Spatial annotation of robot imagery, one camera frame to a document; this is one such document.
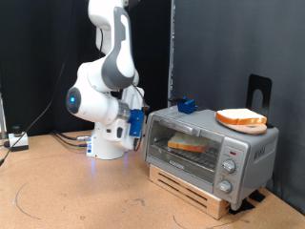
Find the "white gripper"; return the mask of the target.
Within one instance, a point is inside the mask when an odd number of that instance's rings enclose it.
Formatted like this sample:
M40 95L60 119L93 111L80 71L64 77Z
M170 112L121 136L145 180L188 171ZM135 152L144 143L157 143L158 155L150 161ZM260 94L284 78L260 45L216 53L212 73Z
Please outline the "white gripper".
M111 116L104 119L101 135L113 145L132 150L141 137L144 112L144 90L131 85L124 89L122 98L110 96Z

